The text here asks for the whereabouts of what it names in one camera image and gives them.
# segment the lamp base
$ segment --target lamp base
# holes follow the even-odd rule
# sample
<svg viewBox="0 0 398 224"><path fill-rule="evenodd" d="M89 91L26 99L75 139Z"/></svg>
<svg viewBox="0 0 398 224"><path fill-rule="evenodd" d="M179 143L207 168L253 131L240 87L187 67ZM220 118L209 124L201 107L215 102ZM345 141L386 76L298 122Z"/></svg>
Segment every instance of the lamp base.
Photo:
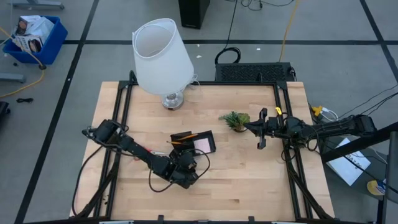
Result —
<svg viewBox="0 0 398 224"><path fill-rule="evenodd" d="M162 96L162 104L168 110L177 110L184 103L182 92Z"/></svg>

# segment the gray floor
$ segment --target gray floor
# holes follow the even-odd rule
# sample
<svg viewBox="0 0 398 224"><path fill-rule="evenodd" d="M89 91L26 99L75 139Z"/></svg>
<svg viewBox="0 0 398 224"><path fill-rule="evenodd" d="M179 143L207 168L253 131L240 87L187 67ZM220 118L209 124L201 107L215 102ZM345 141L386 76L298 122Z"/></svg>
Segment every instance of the gray floor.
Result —
<svg viewBox="0 0 398 224"><path fill-rule="evenodd" d="M63 1L64 11L15 9L12 20L25 14L58 16L68 29L68 40L79 40L93 0ZM367 1L377 26L386 40L398 40L394 0ZM201 30L179 27L183 39L226 39L233 2L212 0ZM232 39L281 40L294 4L286 7L264 5L250 11L238 4ZM169 17L180 24L177 0L100 0L88 40L129 40L131 32L150 20ZM0 0L0 26L9 30L10 7ZM290 40L377 40L357 0L302 1L298 6L288 39ZM231 45L242 51L242 62L276 62L280 45ZM12 113L0 128L0 217L12 223L21 204L44 137L49 128L65 77L77 45L64 45L44 81L17 95L2 99L11 104ZM214 57L224 45L190 44L187 51L199 80L215 77ZM398 46L388 46L398 59ZM100 84L127 79L134 69L130 45L85 45L63 107L42 174L34 192L25 222L66 218L73 188L87 140L81 130L91 124ZM230 62L226 54L220 62ZM309 102L342 114L370 96L397 82L378 45L287 45L283 61L296 69L304 82ZM23 73L27 82L40 76L36 65L12 65L15 60L0 56L1 72ZM0 82L0 95L21 85ZM394 91L385 93L360 113ZM15 99L33 97L31 104ZM372 114L378 128L396 122L398 98L388 101ZM387 153L387 144L376 146ZM343 220L367 222L376 217L377 202L351 190L330 169L325 169L336 216Z"/></svg>

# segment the white lamp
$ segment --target white lamp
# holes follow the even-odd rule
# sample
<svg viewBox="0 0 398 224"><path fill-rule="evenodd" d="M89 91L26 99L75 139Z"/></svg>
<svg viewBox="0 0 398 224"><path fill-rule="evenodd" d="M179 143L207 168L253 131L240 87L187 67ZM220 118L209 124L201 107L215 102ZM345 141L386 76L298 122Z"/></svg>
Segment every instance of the white lamp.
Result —
<svg viewBox="0 0 398 224"><path fill-rule="evenodd" d="M176 110L182 91L191 82L193 65L172 19L157 19L132 34L138 84L161 95L162 104Z"/></svg>

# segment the wooden tabletop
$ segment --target wooden tabletop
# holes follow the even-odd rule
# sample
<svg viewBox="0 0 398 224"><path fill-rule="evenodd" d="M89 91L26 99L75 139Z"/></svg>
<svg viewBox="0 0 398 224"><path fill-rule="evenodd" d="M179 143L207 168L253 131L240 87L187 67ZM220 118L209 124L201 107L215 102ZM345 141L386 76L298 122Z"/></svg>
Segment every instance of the wooden tabletop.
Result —
<svg viewBox="0 0 398 224"><path fill-rule="evenodd" d="M117 82L102 84L94 127L112 117L117 87ZM311 124L303 83L288 83L288 87L294 116ZM171 134L212 130L217 150L209 154L209 171L187 190L173 185L165 192L155 193L148 186L147 165L122 156L112 219L156 220L158 215L164 215L165 220L238 221L248 220L248 216L254 216L256 221L294 220L286 166L280 158L282 141L267 138L266 148L258 150L258 138L252 133L236 133L224 121L218 120L220 115L232 110L248 113L251 121L258 119L262 108L268 108L268 116L275 116L272 87L202 85L196 90L187 88L184 96L183 106L177 111L169 111L162 106L159 96L134 86L127 119L128 135L144 147L169 153L172 147L166 141L170 140ZM282 92L280 98L284 105ZM88 141L84 160L97 148L93 141ZM307 149L301 152L308 189L333 216L320 156ZM98 188L103 157L104 150L89 161L81 175L75 200L77 211ZM200 174L206 168L207 160L205 157L196 157L196 160ZM162 189L167 184L152 175L155 189ZM305 217L299 190L298 199L302 217ZM105 193L102 208L107 200Z"/></svg>

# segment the potted plant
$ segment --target potted plant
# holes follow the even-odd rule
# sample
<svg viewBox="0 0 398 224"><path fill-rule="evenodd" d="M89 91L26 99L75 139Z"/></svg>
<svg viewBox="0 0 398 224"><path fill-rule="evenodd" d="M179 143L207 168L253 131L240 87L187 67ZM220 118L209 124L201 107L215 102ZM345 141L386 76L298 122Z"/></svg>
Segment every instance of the potted plant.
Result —
<svg viewBox="0 0 398 224"><path fill-rule="evenodd" d="M226 124L237 133L242 133L247 130L243 124L250 122L250 116L247 113L237 113L235 111L220 116L218 119L225 120Z"/></svg>

